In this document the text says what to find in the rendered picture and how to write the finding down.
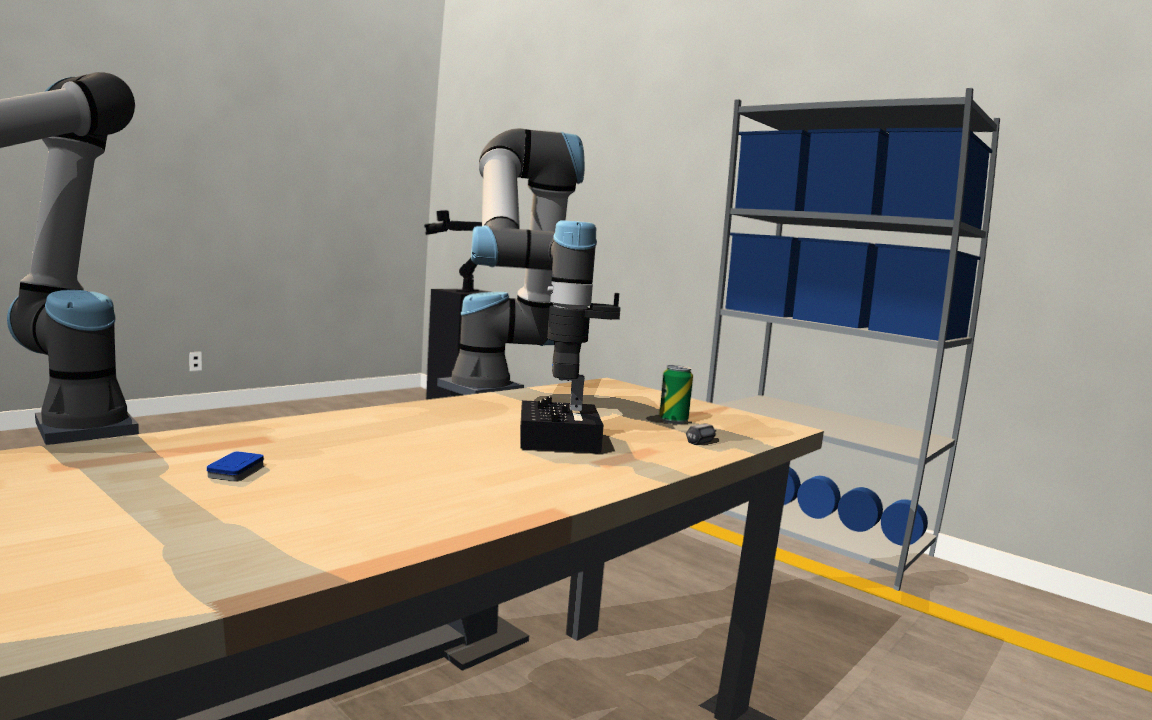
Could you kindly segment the green and yellow drink can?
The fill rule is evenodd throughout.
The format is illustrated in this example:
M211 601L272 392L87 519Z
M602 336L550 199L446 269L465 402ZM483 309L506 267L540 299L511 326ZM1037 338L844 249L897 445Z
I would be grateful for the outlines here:
M660 391L660 419L669 424L684 424L689 420L691 393L691 367L667 365Z

